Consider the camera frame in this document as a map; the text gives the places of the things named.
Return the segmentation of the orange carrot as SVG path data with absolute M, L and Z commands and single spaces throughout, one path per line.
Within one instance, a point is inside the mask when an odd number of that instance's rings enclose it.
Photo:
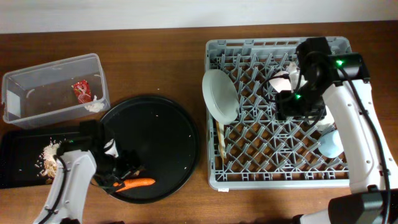
M 124 180 L 121 184 L 115 182 L 113 184 L 113 187 L 117 188 L 116 192 L 121 192 L 136 187 L 150 186 L 153 185 L 154 183 L 155 180 L 151 178 L 127 179 Z

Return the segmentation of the cream paper cup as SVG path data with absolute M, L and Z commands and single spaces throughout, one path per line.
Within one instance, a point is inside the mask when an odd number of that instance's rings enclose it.
M 335 129 L 335 120 L 327 106 L 325 106 L 325 113 L 326 115 L 315 124 L 317 131 L 320 133 L 330 132 Z

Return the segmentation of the pile of rice and shells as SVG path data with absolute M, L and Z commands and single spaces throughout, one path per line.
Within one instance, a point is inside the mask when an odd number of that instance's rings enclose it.
M 51 140 L 50 144 L 42 149 L 39 158 L 36 160 L 35 168 L 39 170 L 37 177 L 43 177 L 46 185 L 51 184 L 55 178 L 57 162 L 53 157 L 61 143 L 61 141 Z

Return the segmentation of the red snack wrapper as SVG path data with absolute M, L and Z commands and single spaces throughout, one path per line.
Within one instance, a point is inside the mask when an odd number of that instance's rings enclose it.
M 92 101 L 90 85 L 86 80 L 75 83 L 72 85 L 72 89 L 80 104 Z

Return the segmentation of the grey plate with food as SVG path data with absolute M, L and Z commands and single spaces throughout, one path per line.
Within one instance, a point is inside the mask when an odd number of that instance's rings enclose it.
M 202 93 L 208 111 L 217 122 L 229 125 L 238 117 L 238 93 L 224 71 L 207 70 L 202 80 Z

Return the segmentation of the blue plastic cup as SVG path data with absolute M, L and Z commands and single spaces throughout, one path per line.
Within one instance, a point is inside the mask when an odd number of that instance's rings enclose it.
M 338 130 L 322 136 L 318 141 L 320 143 L 318 150 L 327 158 L 336 158 L 343 153 L 343 145 Z

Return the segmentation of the clear plastic bin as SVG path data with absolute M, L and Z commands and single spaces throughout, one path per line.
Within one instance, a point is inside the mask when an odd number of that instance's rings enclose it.
M 80 104 L 72 85 L 86 80 L 92 101 Z M 86 54 L 7 72 L 2 78 L 2 119 L 7 124 L 32 129 L 95 114 L 84 106 L 104 103 L 110 109 L 109 92 L 100 58 Z

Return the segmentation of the black rectangular tray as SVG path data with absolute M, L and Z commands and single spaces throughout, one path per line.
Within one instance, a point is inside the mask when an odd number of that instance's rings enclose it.
M 1 139 L 1 188 L 50 184 L 53 178 L 45 168 L 44 149 L 92 135 L 78 126 L 6 133 Z

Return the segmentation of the white tissue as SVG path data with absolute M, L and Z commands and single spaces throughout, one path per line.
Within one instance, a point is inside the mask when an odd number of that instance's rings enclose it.
M 96 95 L 94 96 L 93 101 L 94 101 L 93 104 L 84 106 L 84 108 L 86 110 L 88 110 L 89 112 L 97 113 L 97 112 L 100 112 L 105 107 L 104 103 L 97 103 L 97 96 Z

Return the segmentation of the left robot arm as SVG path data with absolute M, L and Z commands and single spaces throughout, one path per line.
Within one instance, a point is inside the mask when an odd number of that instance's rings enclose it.
M 63 141 L 53 156 L 57 171 L 47 200 L 35 223 L 81 223 L 91 180 L 110 194 L 144 167 L 122 152 L 115 133 L 104 124 L 84 121 L 79 136 Z

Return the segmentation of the grey dishwasher rack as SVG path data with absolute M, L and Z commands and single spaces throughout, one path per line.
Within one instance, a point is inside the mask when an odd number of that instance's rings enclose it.
M 301 37 L 209 40 L 205 69 L 224 71 L 238 94 L 237 118 L 224 128 L 219 152 L 216 121 L 206 117 L 208 182 L 215 190 L 315 189 L 347 187 L 343 154 L 323 156 L 323 131 L 301 121 L 275 118 L 274 89 L 269 77 L 297 62 Z

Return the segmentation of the wooden chopstick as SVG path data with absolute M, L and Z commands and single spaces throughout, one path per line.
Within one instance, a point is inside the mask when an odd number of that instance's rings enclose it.
M 224 160 L 226 158 L 225 142 L 224 142 L 224 125 L 217 121 L 216 122 L 216 130 L 217 130 L 217 137 L 218 137 L 221 161 L 222 161 L 222 164 L 224 164 Z

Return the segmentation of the white shallow bowl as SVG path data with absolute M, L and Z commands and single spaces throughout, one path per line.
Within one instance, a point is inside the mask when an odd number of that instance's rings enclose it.
M 278 93 L 281 91 L 292 90 L 289 73 L 286 71 L 279 71 L 273 77 L 270 77 L 269 83 Z

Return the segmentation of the white plastic fork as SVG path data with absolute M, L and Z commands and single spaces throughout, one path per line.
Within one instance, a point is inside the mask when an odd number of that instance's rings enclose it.
M 218 131 L 219 131 L 218 139 L 219 139 L 219 144 L 220 144 L 221 157 L 223 159 L 226 159 L 226 151 L 225 151 L 226 144 L 224 141 L 224 125 L 221 123 L 217 123 L 217 125 L 218 125 Z

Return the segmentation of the round black serving tray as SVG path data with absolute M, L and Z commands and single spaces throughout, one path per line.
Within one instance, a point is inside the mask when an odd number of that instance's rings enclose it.
M 116 140 L 120 157 L 142 166 L 141 178 L 150 186 L 115 192 L 129 203 L 153 203 L 178 191 L 200 158 L 200 136 L 189 113 L 161 96 L 137 96 L 121 102 L 102 118 L 106 136 Z

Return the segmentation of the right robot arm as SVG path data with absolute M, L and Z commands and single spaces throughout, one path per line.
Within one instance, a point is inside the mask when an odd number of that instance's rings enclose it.
M 307 82 L 277 94 L 277 119 L 319 121 L 329 108 L 348 163 L 351 193 L 331 199 L 324 210 L 295 216 L 293 223 L 397 223 L 397 163 L 374 109 L 362 56 L 334 55 L 324 37 L 308 38 L 296 54 L 299 77 Z

